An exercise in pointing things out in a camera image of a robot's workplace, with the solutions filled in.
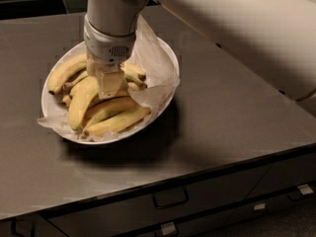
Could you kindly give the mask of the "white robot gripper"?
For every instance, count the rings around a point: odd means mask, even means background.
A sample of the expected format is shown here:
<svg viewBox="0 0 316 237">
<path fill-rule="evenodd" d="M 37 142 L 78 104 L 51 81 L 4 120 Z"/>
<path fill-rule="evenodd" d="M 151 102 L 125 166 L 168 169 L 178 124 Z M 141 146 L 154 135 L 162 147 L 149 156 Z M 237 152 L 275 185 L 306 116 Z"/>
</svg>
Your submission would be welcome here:
<svg viewBox="0 0 316 237">
<path fill-rule="evenodd" d="M 87 73 L 97 77 L 99 85 L 99 98 L 109 99 L 114 97 L 123 82 L 123 71 L 119 63 L 128 60 L 134 48 L 136 34 L 132 33 L 123 37 L 113 37 L 103 34 L 93 27 L 88 16 L 84 18 L 84 41 L 87 53 Z M 96 68 L 96 60 L 103 60 L 106 65 Z"/>
</svg>

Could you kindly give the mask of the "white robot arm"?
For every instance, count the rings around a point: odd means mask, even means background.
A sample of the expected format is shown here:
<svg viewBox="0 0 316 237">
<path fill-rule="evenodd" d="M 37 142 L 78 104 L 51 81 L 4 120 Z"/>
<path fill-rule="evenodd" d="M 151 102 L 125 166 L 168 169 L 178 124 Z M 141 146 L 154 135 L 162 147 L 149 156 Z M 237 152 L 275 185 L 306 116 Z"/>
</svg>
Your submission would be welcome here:
<svg viewBox="0 0 316 237">
<path fill-rule="evenodd" d="M 130 58 L 148 1 L 316 115 L 316 0 L 88 0 L 84 40 L 107 72 Z"/>
</svg>

